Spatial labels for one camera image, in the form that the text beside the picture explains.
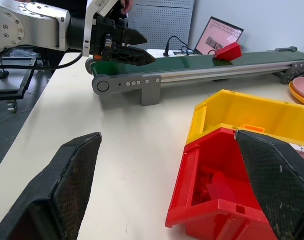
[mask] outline robotic arm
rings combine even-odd
[[[85,19],[73,18],[67,10],[42,3],[0,0],[0,53],[20,45],[66,52],[83,52],[84,57],[143,66],[155,59],[127,45],[147,43],[139,32],[106,16],[118,0],[88,0]]]

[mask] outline conveyor belt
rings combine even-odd
[[[232,62],[215,60],[213,55],[158,58],[145,66],[89,59],[86,69],[94,76],[92,88],[97,95],[142,90],[141,105],[149,106],[159,103],[164,83],[279,74],[281,83],[289,84],[295,77],[304,76],[304,53],[293,48],[245,53]]]

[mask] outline yellow storage bin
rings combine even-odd
[[[221,90],[195,107],[187,144],[218,128],[245,129],[304,146],[304,106]]]

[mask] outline green conveyor belt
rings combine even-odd
[[[133,66],[111,61],[101,61],[92,64],[91,68],[94,76],[104,74],[108,76],[123,74],[148,74],[164,73],[183,70],[212,69],[224,66],[247,66],[258,64],[272,64],[291,61],[303,61],[302,52],[254,52],[245,53],[242,57],[232,62],[213,61],[212,55],[182,56],[158,58],[156,62],[145,66]]]

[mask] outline plastic bin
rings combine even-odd
[[[200,240],[276,240],[234,134],[220,128],[185,147],[166,227]]]
[[[187,144],[218,128],[258,132],[304,146],[304,106],[221,90],[196,106]]]

